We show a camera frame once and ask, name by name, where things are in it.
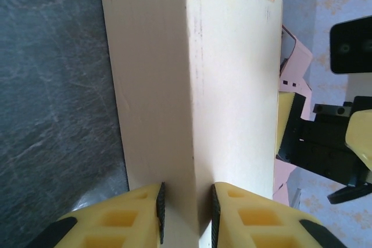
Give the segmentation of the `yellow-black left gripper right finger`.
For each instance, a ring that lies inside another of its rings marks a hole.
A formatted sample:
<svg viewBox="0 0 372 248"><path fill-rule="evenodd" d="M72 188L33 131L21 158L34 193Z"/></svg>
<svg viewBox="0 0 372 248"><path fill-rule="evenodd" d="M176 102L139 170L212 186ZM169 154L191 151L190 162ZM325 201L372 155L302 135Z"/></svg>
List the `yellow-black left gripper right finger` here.
<svg viewBox="0 0 372 248"><path fill-rule="evenodd" d="M226 182L199 186L199 248L346 248L317 218Z"/></svg>

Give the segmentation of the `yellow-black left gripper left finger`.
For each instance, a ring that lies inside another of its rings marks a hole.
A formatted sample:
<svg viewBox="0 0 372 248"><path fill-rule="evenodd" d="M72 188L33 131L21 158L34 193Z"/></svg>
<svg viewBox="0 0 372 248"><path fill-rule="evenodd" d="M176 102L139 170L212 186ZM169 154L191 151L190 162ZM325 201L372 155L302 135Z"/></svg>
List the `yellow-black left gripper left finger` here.
<svg viewBox="0 0 372 248"><path fill-rule="evenodd" d="M71 211L34 239L34 248L160 248L165 184L152 184Z"/></svg>

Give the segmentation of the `yellow cardboard paper box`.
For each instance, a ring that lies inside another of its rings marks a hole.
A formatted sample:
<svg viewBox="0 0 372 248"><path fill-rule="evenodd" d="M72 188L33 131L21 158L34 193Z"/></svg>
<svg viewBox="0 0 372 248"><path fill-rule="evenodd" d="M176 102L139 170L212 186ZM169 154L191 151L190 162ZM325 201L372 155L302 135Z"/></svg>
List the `yellow cardboard paper box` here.
<svg viewBox="0 0 372 248"><path fill-rule="evenodd" d="M102 0L131 189L164 182L164 248L212 248L215 182L271 198L282 0Z"/></svg>

